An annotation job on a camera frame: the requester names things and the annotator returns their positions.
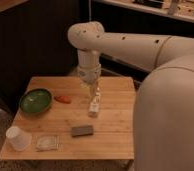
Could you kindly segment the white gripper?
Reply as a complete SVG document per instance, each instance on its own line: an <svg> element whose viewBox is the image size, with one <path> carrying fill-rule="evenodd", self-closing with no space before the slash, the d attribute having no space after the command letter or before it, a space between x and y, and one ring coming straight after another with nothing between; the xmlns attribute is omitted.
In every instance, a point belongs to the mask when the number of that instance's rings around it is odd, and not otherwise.
<svg viewBox="0 0 194 171"><path fill-rule="evenodd" d="M98 87L98 81L96 81L101 75L101 65L91 68L84 68L82 66L77 67L78 76L81 78L81 87L85 90L90 89L91 85L91 96L95 96Z"/></svg>

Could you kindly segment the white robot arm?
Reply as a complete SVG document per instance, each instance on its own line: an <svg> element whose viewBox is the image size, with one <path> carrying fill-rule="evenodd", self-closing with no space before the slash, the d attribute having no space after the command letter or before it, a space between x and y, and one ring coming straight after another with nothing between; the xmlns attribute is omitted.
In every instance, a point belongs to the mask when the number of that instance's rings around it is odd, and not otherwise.
<svg viewBox="0 0 194 171"><path fill-rule="evenodd" d="M69 27L78 75L95 86L99 56L145 71L134 103L134 171L194 171L194 38L106 32L92 21Z"/></svg>

